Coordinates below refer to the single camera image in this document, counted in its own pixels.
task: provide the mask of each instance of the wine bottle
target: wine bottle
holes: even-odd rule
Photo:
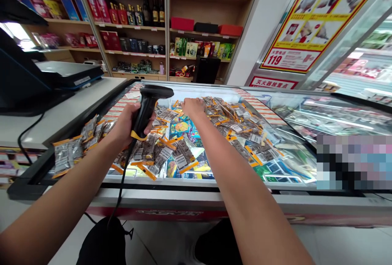
[[[154,26],[158,27],[159,26],[158,8],[156,7],[155,0],[153,0],[153,1],[154,1],[154,4],[152,6],[152,20],[154,22]]]
[[[163,7],[163,0],[159,0],[159,22],[161,27],[165,27],[165,9]]]
[[[144,25],[151,26],[151,12],[150,12],[150,4],[148,0],[144,0],[143,3],[143,15],[144,15]]]

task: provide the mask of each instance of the floor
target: floor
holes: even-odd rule
[[[0,207],[0,231],[3,231],[28,205],[10,201],[6,191],[0,190]],[[75,264],[83,240],[92,227],[92,222],[83,216],[50,265]],[[126,237],[127,264],[155,264],[147,251],[149,250],[157,264],[177,265],[185,250],[186,235],[197,239],[211,224],[127,221],[124,227],[127,230],[134,228],[133,239]],[[293,228],[317,265],[391,263],[392,228],[356,229],[302,225],[293,225]]]

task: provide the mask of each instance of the forearm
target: forearm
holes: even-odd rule
[[[97,193],[119,148],[115,141],[102,140],[0,235],[4,264],[51,260]]]
[[[312,264],[256,172],[205,115],[193,120],[225,202],[244,264]],[[268,254],[260,254],[260,247]]]

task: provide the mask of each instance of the poster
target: poster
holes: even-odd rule
[[[366,0],[295,0],[260,68],[306,73]]]

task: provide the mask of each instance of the hand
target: hand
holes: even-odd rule
[[[132,128],[132,116],[137,114],[137,111],[140,109],[140,103],[134,103],[126,105],[121,115],[118,117],[116,124],[113,129],[108,133],[105,137],[108,140],[115,141],[119,145],[121,145],[122,149],[124,149],[127,145],[129,145],[132,141],[131,137],[131,128]],[[147,135],[150,133],[152,128],[152,123],[155,120],[155,113],[152,114],[150,121],[144,130],[144,133]]]
[[[183,108],[185,115],[187,115],[192,120],[196,119],[200,115],[205,116],[204,102],[199,98],[186,98],[181,103],[181,107]]]

